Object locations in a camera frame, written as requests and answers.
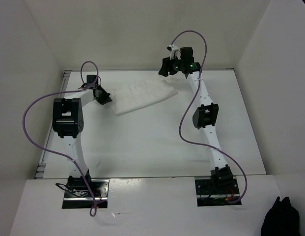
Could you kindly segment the white pleated skirt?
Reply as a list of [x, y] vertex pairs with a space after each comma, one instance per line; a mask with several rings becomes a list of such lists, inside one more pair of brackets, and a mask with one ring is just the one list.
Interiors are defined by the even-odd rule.
[[165, 79], [145, 79], [111, 90], [110, 108], [114, 115], [124, 115], [167, 100], [177, 93]]

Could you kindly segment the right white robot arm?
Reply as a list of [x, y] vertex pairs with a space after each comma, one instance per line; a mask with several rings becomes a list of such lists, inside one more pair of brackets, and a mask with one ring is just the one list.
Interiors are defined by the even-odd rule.
[[167, 77], [181, 72], [188, 80], [194, 97], [192, 102], [197, 108], [192, 116], [193, 125], [207, 140], [207, 147], [212, 150], [210, 157], [211, 176], [209, 196], [214, 193], [222, 193], [232, 184], [233, 174], [221, 153], [220, 143], [216, 133], [216, 121], [219, 106], [211, 99], [203, 76], [200, 72], [200, 63], [195, 62], [192, 47], [179, 48], [174, 44], [167, 46], [170, 56], [162, 60], [159, 75]]

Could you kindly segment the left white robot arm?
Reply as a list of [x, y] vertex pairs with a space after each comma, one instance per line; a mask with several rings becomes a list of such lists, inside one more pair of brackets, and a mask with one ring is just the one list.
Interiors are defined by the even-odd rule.
[[101, 105], [112, 102], [110, 94], [102, 88], [101, 79], [97, 75], [87, 75], [81, 89], [82, 92], [66, 98], [54, 99], [52, 119], [52, 128], [63, 142], [65, 154], [70, 157], [69, 178], [64, 190], [75, 197], [88, 196], [93, 190], [81, 144], [84, 128], [83, 106], [94, 100]]

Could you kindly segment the black cloth bag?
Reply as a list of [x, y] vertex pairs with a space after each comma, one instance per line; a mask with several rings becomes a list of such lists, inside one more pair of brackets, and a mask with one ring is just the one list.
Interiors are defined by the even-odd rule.
[[261, 236], [300, 236], [300, 215], [290, 198], [277, 197], [267, 212], [261, 227]]

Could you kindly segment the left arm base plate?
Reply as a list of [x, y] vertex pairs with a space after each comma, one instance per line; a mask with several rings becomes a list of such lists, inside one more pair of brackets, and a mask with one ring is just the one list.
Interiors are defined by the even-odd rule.
[[[93, 198], [84, 182], [77, 187], [70, 187], [69, 183], [56, 183], [64, 192], [62, 209], [83, 209], [94, 206]], [[108, 208], [109, 179], [92, 179], [90, 188], [97, 202], [97, 208]]]

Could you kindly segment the aluminium table frame rail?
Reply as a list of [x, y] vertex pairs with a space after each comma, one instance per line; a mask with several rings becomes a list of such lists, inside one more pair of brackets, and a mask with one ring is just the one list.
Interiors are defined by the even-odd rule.
[[53, 142], [53, 139], [54, 139], [54, 136], [55, 136], [54, 124], [56, 123], [56, 119], [58, 117], [62, 116], [60, 114], [60, 111], [61, 111], [61, 105], [63, 104], [63, 102], [62, 102], [62, 100], [63, 100], [62, 97], [64, 96], [63, 92], [67, 88], [71, 72], [72, 72], [71, 70], [65, 70], [64, 71], [63, 78], [62, 78], [62, 83], [61, 83], [61, 87], [60, 87], [60, 92], [61, 93], [58, 94], [57, 98], [55, 98], [53, 100], [52, 121], [51, 121], [49, 132], [48, 132], [47, 137], [45, 139], [44, 148], [42, 150], [41, 157], [40, 157], [39, 163], [38, 163], [37, 168], [36, 168], [34, 179], [43, 179], [43, 177], [44, 177], [44, 172], [45, 172], [45, 169], [46, 169], [46, 165], [48, 163], [48, 158], [50, 156], [50, 152], [48, 152], [47, 150], [52, 149], [52, 142]]

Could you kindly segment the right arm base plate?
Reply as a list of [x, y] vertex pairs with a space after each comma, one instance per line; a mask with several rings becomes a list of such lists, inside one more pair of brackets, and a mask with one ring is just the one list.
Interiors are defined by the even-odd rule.
[[219, 190], [214, 190], [211, 180], [206, 178], [196, 178], [195, 191], [198, 207], [229, 206], [229, 201], [236, 201], [240, 197], [237, 180]]

